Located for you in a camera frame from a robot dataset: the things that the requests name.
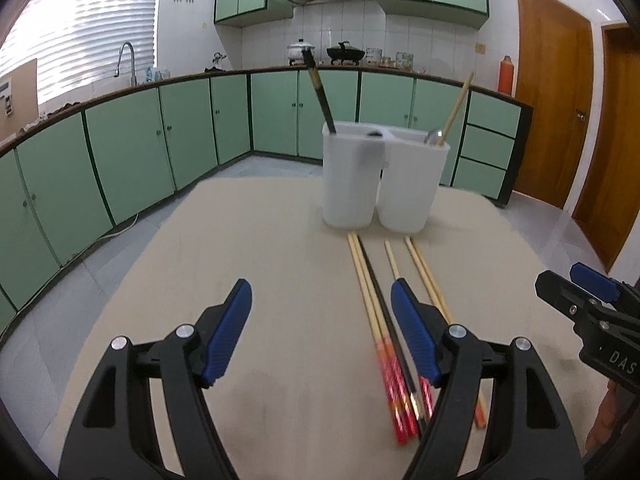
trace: blue gripper pad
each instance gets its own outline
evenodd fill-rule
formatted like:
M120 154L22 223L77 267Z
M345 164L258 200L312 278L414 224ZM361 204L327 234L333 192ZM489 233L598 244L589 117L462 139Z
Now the blue gripper pad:
M235 293L232 291L226 299L225 304L228 307L207 343L207 363L202 373L207 383L213 384L216 379L225 374L244 324L249 317L252 299L251 285L245 280L241 280Z
M569 273L571 281L604 303L614 303L620 297L618 282L603 276L585 264L575 264Z
M436 342L416 311L418 302L415 296L412 297L410 291L404 280L397 280L391 286L391 305L404 340L414 358L418 375L426 377L431 384L437 386L440 384L442 372L436 363Z

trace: white blind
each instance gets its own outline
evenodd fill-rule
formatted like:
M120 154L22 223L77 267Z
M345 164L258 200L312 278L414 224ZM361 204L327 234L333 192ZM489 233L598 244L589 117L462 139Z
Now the white blind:
M0 75L38 59L38 103L112 76L130 41L136 67L155 60L156 0L31 0L0 48ZM121 76L129 77L130 53Z

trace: white pot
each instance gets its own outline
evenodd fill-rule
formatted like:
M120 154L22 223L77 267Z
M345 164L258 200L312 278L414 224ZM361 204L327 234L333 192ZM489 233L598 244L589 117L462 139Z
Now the white pot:
M307 43L305 40L300 38L297 43L290 44L287 47L287 58L289 58L289 64L293 64L297 61L304 61L302 58L303 50L310 50L311 53L314 52L316 48L311 44Z

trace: tile backsplash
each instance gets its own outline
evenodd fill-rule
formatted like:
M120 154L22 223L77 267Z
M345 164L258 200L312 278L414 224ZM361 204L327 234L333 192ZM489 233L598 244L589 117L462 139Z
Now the tile backsplash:
M329 64L327 48L339 41L349 41L357 48L381 48L383 55L392 59L396 52L414 54L416 72L464 80L470 70L476 70L474 83L495 89L500 60L508 55L517 64L517 26L505 30L506 34L516 37L500 42L498 36L484 35L482 40L487 49L483 55L476 54L481 33L469 27L385 14L376 1L317 4L296 7L290 20L245 27L242 30L242 67L288 64L287 46L300 38L316 46L316 59Z

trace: white plastic container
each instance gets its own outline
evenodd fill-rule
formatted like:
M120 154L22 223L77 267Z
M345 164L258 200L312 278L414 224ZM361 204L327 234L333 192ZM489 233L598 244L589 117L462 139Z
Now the white plastic container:
M389 130L378 216L391 231L415 234L427 223L450 147L425 144L427 134L418 130Z
M392 136L377 124L337 122L335 129L336 135L326 124L322 129L322 217L338 229L363 228L373 218L385 142Z

